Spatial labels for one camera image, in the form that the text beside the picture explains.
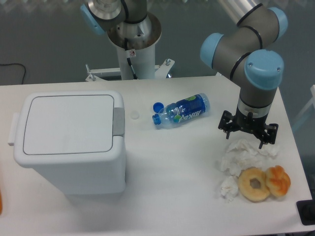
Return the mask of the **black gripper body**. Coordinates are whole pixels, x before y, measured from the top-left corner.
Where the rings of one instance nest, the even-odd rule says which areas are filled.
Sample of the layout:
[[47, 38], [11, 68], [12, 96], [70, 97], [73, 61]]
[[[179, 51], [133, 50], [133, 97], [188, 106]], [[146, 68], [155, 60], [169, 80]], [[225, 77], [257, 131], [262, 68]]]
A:
[[254, 118], [253, 115], [244, 115], [239, 110], [236, 111], [235, 117], [232, 120], [236, 130], [240, 130], [250, 134], [258, 134], [265, 131], [265, 122], [267, 115]]

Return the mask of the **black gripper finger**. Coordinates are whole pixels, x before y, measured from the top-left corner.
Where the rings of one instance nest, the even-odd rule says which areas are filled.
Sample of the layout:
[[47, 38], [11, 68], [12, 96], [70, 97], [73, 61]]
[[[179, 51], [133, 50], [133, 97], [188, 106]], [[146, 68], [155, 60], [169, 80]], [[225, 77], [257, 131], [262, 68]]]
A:
[[222, 130], [226, 134], [228, 140], [231, 132], [237, 131], [236, 117], [229, 111], [225, 110], [220, 119], [218, 129]]
[[259, 132], [258, 139], [260, 140], [259, 149], [262, 149], [263, 145], [272, 144], [276, 142], [276, 136], [279, 125], [271, 123], [269, 125], [264, 124], [263, 130]]

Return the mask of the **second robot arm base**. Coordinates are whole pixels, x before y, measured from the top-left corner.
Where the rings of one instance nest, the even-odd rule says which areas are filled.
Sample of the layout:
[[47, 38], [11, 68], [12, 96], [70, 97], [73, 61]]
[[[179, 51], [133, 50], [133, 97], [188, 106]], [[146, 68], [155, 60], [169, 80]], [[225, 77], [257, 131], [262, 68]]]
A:
[[138, 24], [147, 17], [145, 0], [89, 0], [80, 6], [81, 15], [97, 35], [125, 22]]

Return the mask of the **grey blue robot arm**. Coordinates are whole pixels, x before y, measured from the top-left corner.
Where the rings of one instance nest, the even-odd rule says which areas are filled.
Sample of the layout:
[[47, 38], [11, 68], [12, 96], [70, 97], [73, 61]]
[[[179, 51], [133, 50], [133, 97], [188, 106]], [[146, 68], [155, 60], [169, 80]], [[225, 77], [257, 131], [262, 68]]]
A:
[[283, 79], [284, 61], [267, 47], [286, 32], [288, 19], [276, 8], [258, 0], [222, 0], [220, 5], [237, 30], [230, 36], [212, 33], [200, 49], [201, 60], [240, 87], [236, 113], [224, 111], [219, 129], [229, 135], [253, 134], [262, 145], [274, 144], [276, 123], [266, 120]]

